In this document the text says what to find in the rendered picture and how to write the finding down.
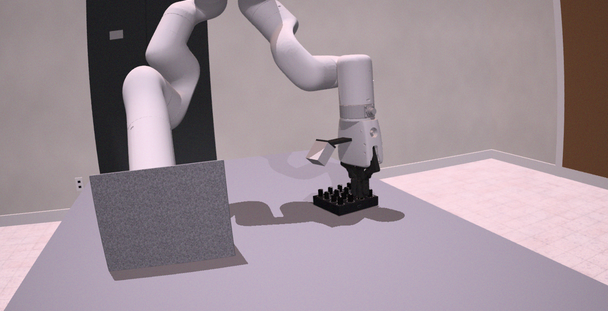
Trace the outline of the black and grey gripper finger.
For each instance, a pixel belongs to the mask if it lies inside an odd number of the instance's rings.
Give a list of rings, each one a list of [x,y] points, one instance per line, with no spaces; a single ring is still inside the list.
[[[364,170],[365,169],[365,170]],[[359,180],[357,180],[358,198],[369,196],[369,179],[375,172],[380,171],[380,166],[376,151],[373,146],[373,158],[370,161],[370,166],[367,168],[359,167]]]
[[[353,166],[353,165],[347,165],[343,162],[340,162],[340,164],[347,169],[348,172],[348,177],[351,178],[351,194],[352,196],[357,196],[357,180],[359,177],[359,166]]]

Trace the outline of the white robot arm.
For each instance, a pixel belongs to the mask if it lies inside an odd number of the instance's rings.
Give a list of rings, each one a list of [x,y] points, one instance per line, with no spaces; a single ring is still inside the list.
[[[184,119],[200,77],[187,41],[195,25],[221,15],[227,2],[185,0],[170,5],[146,49],[151,67],[132,69],[124,79],[130,170],[176,165],[171,130]],[[278,0],[237,0],[237,5],[271,43],[276,65],[293,84],[306,92],[338,87],[340,118],[374,117],[370,56],[312,56],[293,35],[297,18]]]

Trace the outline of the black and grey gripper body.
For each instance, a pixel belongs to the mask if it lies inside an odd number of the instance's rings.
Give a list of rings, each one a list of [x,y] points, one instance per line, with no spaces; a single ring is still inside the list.
[[[373,158],[373,146],[379,164],[383,162],[382,139],[378,119],[339,119],[337,138],[352,141],[337,145],[338,155],[345,164],[367,168]]]

